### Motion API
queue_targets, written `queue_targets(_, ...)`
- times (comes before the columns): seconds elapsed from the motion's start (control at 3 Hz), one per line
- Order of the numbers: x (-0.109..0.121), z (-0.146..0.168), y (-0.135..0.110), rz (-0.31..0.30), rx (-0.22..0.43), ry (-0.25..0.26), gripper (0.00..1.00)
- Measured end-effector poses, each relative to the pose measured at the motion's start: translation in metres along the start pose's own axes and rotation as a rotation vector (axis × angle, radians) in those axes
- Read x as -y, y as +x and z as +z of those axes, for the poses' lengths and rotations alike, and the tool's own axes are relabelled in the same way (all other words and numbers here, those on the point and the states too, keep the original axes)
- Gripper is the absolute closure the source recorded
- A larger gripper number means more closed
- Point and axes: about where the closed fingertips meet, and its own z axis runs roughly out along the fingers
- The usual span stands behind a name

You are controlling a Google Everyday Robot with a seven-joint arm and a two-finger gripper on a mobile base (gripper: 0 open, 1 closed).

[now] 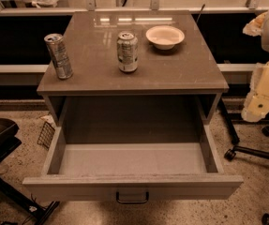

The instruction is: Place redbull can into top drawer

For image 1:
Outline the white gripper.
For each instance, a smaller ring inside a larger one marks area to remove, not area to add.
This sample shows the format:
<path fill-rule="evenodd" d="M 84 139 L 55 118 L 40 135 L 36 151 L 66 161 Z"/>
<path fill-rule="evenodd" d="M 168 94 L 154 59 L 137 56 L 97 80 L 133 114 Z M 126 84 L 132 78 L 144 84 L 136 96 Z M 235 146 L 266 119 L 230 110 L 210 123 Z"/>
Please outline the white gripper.
<path fill-rule="evenodd" d="M 262 48 L 269 52 L 269 10 L 247 23 L 243 33 L 253 37 L 262 34 Z M 269 113 L 269 62 L 255 66 L 249 87 L 241 116 L 247 122 L 258 122 Z"/>

